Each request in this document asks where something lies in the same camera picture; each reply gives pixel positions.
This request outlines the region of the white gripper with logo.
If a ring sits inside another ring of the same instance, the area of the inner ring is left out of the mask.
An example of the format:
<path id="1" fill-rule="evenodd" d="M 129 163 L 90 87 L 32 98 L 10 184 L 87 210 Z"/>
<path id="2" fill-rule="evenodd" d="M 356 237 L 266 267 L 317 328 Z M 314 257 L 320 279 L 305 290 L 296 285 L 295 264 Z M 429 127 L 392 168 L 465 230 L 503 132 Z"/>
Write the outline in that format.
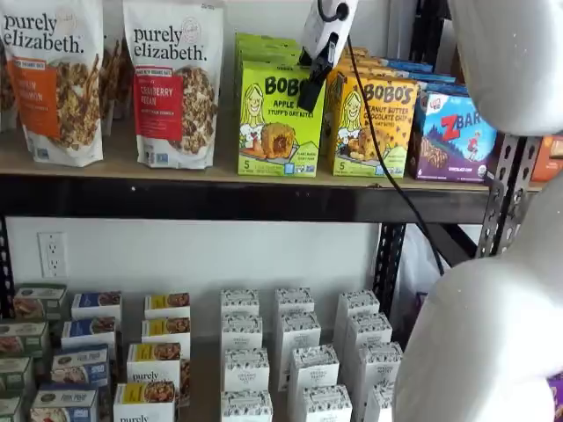
<path id="1" fill-rule="evenodd" d="M 335 56 L 341 56 L 357 10 L 357 0 L 313 1 L 305 21 L 300 65 L 310 68 L 310 75 L 300 88 L 300 107 L 313 111 L 325 80 L 335 65 Z M 326 22 L 344 11 L 344 18 Z"/>

